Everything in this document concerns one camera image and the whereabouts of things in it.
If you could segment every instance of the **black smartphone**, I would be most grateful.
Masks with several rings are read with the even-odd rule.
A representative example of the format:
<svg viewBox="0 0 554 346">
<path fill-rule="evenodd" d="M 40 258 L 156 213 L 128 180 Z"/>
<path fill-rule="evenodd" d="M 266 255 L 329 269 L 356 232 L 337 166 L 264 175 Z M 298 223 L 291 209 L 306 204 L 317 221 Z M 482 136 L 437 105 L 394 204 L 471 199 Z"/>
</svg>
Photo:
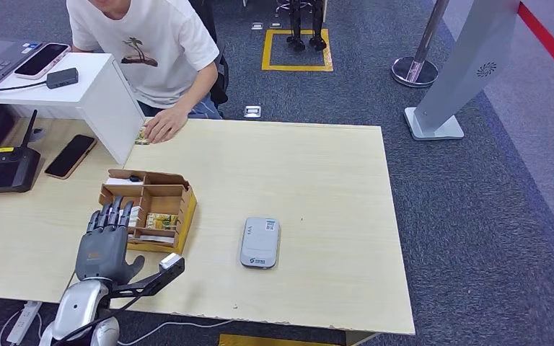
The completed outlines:
<svg viewBox="0 0 554 346">
<path fill-rule="evenodd" d="M 71 48 L 60 43 L 48 43 L 14 71 L 18 77 L 39 79 L 54 67 Z"/>
<path fill-rule="evenodd" d="M 59 179 L 68 178 L 96 144 L 96 138 L 83 135 L 73 137 L 45 173 Z"/>
</svg>

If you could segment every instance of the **small box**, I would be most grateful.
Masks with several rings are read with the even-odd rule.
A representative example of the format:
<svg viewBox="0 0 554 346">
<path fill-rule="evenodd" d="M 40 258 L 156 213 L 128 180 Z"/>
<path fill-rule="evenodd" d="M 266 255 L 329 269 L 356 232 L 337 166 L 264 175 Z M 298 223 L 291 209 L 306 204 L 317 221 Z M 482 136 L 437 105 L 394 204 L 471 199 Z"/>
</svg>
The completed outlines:
<svg viewBox="0 0 554 346">
<path fill-rule="evenodd" d="M 179 174 L 109 170 L 109 178 L 128 179 L 131 176 L 140 178 L 143 184 L 103 184 L 99 196 L 101 205 L 111 203 L 115 196 L 120 195 L 123 197 L 122 206 L 132 200 L 133 206 L 139 207 L 136 225 L 128 227 L 127 249 L 181 255 L 196 209 L 196 197 L 190 183 Z M 172 227 L 147 228 L 147 216 L 150 213 L 175 216 Z"/>
</svg>

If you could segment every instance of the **white t-shirt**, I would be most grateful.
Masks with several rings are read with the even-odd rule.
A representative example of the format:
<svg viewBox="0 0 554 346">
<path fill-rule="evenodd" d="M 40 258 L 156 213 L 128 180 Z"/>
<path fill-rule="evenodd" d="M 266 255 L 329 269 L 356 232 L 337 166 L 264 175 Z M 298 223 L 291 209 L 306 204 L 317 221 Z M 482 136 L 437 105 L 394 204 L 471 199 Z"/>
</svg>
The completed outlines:
<svg viewBox="0 0 554 346">
<path fill-rule="evenodd" d="M 137 99 L 173 106 L 218 48 L 188 0 L 131 0 L 120 20 L 87 0 L 67 0 L 73 44 L 115 56 Z"/>
</svg>

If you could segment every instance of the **stanchion base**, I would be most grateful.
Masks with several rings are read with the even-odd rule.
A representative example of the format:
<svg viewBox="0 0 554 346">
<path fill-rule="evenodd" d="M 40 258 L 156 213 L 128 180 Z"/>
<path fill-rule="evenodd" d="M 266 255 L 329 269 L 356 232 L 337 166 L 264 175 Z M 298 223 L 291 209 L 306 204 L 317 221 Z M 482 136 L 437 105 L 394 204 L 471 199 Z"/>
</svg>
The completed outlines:
<svg viewBox="0 0 554 346">
<path fill-rule="evenodd" d="M 427 88 L 436 81 L 436 77 L 439 76 L 439 70 L 433 63 L 427 60 L 423 63 L 417 80 L 408 81 L 407 75 L 412 63 L 412 56 L 406 56 L 394 61 L 392 64 L 392 78 L 398 83 L 412 88 Z"/>
<path fill-rule="evenodd" d="M 437 141 L 439 139 L 462 139 L 464 131 L 452 115 L 438 130 L 424 133 L 415 118 L 415 107 L 405 108 L 405 119 L 409 125 L 411 135 L 416 141 Z"/>
</svg>

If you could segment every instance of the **robotic hand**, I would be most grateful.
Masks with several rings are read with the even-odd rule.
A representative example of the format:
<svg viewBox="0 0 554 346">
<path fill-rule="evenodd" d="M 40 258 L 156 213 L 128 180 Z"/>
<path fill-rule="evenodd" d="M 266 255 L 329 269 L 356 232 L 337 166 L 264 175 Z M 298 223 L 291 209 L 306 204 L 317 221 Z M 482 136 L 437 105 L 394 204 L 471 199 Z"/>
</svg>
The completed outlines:
<svg viewBox="0 0 554 346">
<path fill-rule="evenodd" d="M 126 203 L 120 217 L 121 203 L 122 197 L 118 196 L 113 204 L 103 206 L 90 217 L 75 264 L 80 281 L 65 290 L 56 319 L 43 332 L 39 346 L 116 346 L 120 327 L 115 315 L 141 297 L 155 295 L 184 271 L 184 259 L 170 254 L 159 263 L 157 274 L 129 284 L 145 259 L 138 256 L 132 265 L 126 262 L 128 219 L 133 202 Z M 110 300 L 114 298 L 132 300 L 109 312 Z"/>
</svg>

